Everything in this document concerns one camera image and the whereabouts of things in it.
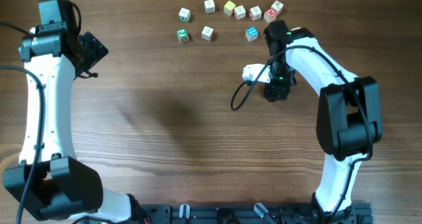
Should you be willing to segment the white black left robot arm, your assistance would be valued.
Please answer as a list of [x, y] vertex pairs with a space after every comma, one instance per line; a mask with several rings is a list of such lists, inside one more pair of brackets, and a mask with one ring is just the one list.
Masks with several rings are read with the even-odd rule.
[[18, 49], [28, 83], [26, 137], [18, 165], [3, 173], [4, 187], [19, 202], [16, 222], [27, 211], [38, 221], [149, 223], [135, 197], [104, 188], [73, 146], [73, 82], [93, 77], [107, 48], [82, 32], [75, 3], [43, 0], [38, 7], [41, 23], [24, 33]]

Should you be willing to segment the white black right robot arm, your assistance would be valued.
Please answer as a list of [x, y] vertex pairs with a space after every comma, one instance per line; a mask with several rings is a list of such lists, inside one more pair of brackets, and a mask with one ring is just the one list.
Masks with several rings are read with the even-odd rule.
[[316, 136], [325, 158], [312, 216], [320, 223], [345, 220], [351, 215], [358, 168], [372, 158], [373, 146], [382, 138], [378, 84], [341, 67], [306, 28], [290, 30], [278, 20], [263, 34], [271, 57], [265, 98], [287, 99], [297, 72], [318, 95]]

